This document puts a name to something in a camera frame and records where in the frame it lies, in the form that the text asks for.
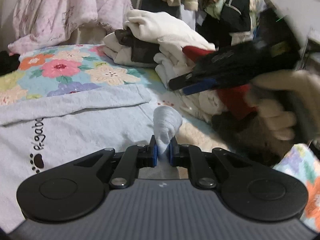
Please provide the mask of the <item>light grey sweatshirt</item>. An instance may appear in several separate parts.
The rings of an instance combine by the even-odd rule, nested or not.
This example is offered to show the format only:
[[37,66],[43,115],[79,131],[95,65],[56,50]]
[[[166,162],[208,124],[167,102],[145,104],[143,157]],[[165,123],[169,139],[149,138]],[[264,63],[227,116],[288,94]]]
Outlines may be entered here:
[[143,85],[108,86],[1,107],[1,228],[24,217],[16,200],[22,181],[103,148],[123,151],[155,136],[161,151],[182,125]]

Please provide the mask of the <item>white folded clothes pile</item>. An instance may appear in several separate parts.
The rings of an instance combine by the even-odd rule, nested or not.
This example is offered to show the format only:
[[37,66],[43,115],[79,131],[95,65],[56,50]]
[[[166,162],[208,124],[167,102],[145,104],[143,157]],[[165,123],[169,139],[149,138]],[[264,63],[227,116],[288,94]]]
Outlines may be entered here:
[[195,66],[184,55],[184,47],[215,50],[189,25],[166,12],[131,10],[126,18],[122,29],[105,36],[103,52],[119,65],[154,68],[165,87]]

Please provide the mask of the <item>red folded garment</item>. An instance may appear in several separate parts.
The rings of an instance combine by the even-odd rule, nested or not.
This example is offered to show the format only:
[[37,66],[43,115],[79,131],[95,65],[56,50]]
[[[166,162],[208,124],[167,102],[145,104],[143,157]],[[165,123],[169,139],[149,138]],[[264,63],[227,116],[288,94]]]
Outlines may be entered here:
[[[215,52],[214,50],[201,49],[195,46],[185,46],[182,51],[193,62],[197,62],[202,57]],[[249,85],[243,85],[234,88],[218,89],[217,94],[232,116],[237,120],[242,120],[249,114],[257,113],[256,108],[250,107],[245,100],[248,91]]]

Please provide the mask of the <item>dark hanging jacket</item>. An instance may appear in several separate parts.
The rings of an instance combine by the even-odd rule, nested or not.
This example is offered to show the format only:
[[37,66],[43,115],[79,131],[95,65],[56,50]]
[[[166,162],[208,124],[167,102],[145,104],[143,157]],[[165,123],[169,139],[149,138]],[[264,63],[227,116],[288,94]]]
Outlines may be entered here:
[[216,48],[232,44],[232,35],[251,31],[250,0],[226,0],[219,18],[207,14],[202,25],[202,35]]

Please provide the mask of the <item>dark brown folded garment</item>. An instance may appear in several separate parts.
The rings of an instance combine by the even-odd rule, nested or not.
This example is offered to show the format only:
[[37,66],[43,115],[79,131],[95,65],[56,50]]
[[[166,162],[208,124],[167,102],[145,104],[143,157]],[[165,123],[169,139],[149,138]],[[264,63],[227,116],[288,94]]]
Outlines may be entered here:
[[212,116],[211,124],[232,152],[265,166],[279,163],[293,146],[276,139],[255,112],[241,120],[223,112]]

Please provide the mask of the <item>floral bed quilt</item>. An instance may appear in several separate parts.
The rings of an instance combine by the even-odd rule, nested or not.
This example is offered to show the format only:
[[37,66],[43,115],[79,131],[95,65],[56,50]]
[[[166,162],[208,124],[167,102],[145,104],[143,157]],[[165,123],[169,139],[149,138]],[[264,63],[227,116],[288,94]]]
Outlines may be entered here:
[[203,151],[225,147],[208,119],[186,112],[184,97],[168,91],[153,69],[117,65],[100,46],[49,47],[22,55],[18,70],[1,77],[1,107],[121,85],[143,85],[159,105],[179,111],[182,126],[176,138],[180,144],[193,144]]

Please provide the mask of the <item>pink floral blanket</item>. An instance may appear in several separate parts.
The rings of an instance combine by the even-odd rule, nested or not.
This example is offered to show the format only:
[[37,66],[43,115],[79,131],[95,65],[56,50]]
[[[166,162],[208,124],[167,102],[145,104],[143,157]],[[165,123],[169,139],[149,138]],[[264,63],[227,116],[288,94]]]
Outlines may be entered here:
[[13,10],[12,53],[61,44],[80,27],[120,29],[132,9],[131,0],[17,0]]

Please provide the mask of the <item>black garment on bed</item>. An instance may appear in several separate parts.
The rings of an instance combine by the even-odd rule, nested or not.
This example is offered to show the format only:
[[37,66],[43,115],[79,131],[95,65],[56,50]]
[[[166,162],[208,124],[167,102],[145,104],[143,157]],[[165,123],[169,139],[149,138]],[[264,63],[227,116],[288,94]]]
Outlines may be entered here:
[[20,65],[20,54],[10,55],[7,51],[0,52],[0,76],[16,71]]

